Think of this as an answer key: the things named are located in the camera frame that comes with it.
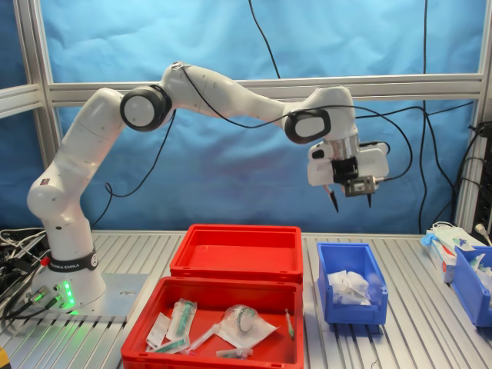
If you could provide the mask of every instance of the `blue plastic box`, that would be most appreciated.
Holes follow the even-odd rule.
[[[384,324],[386,323],[387,287],[368,244],[341,244],[318,242],[320,276],[317,286],[327,323]],[[354,271],[369,282],[372,305],[346,305],[333,303],[333,289],[328,274]]]
[[[481,264],[492,267],[492,248],[489,246],[474,247],[474,251],[462,251],[455,248],[457,257],[453,288],[471,322],[476,327],[492,327],[492,309],[489,308],[490,292],[480,282],[477,273],[470,266],[470,261],[476,256],[485,254]]]

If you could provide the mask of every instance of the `sterile packaging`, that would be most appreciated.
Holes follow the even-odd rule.
[[[217,357],[222,357],[224,359],[247,359],[248,356],[253,354],[253,349],[251,348],[233,348],[232,350],[221,350],[217,351]]]
[[[154,350],[161,354],[175,354],[179,351],[183,351],[190,346],[190,338],[185,335],[176,341],[166,342]]]
[[[335,304],[371,304],[371,296],[367,292],[369,283],[360,274],[353,271],[338,271],[327,276],[333,289]]]
[[[188,336],[196,311],[196,303],[180,298],[172,311],[171,324],[166,338],[170,341],[177,341],[185,335]]]
[[[157,319],[155,320],[154,326],[151,329],[151,332],[148,334],[147,339],[145,340],[153,350],[161,346],[164,337],[166,337],[166,333],[168,333],[170,323],[171,319],[166,317],[164,314],[159,313]]]
[[[217,334],[221,330],[221,325],[220,324],[214,324],[211,326],[211,328],[203,333],[199,338],[197,338],[190,346],[190,348],[187,350],[187,354],[189,354],[191,351],[196,350],[203,344],[208,338],[212,337],[213,334]]]
[[[422,237],[421,244],[427,250],[436,269],[440,272],[440,277],[444,283],[451,283],[454,278],[456,268],[456,254],[454,248],[449,249],[442,244],[433,231],[427,231]]]
[[[255,309],[235,305],[225,312],[218,336],[237,348],[251,348],[276,329],[259,317]]]
[[[455,246],[463,251],[473,251],[474,246],[486,246],[476,238],[471,237],[463,228],[455,227],[446,222],[434,223],[432,232],[444,246],[453,252]]]

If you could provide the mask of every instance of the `white tissue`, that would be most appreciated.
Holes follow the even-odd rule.
[[[367,293],[369,283],[353,271],[339,271],[328,274],[328,283],[333,288],[335,304],[370,305],[371,297]]]

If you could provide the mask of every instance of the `table surface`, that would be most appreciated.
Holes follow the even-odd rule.
[[[57,320],[14,321],[0,327],[0,346],[13,368],[122,368],[120,347],[184,232],[96,231],[93,234],[105,273],[149,274],[135,311],[126,324]],[[318,241],[365,242],[371,246],[389,291],[381,334],[367,326],[323,319],[317,289]],[[492,368],[492,328],[470,323],[453,289],[439,274],[414,235],[303,234],[304,367],[321,369]]]

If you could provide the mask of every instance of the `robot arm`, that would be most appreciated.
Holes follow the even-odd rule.
[[[344,107],[319,108],[325,105]],[[372,194],[377,179],[389,172],[384,144],[359,144],[352,105],[343,87],[319,88],[302,102],[284,103],[180,62],[166,69],[158,85],[125,96],[102,88],[82,107],[55,159],[29,191],[28,207],[42,220],[51,248],[48,268],[32,282],[33,293],[47,287],[51,294],[60,294],[61,305],[53,308],[58,311],[89,304],[104,293],[80,197],[126,125],[151,131],[165,125],[174,110],[185,108],[212,117],[248,115],[274,121],[296,143],[323,138],[309,151],[307,174],[312,185],[325,186],[334,200],[328,185],[342,185],[347,196]],[[67,284],[69,288],[59,288]]]

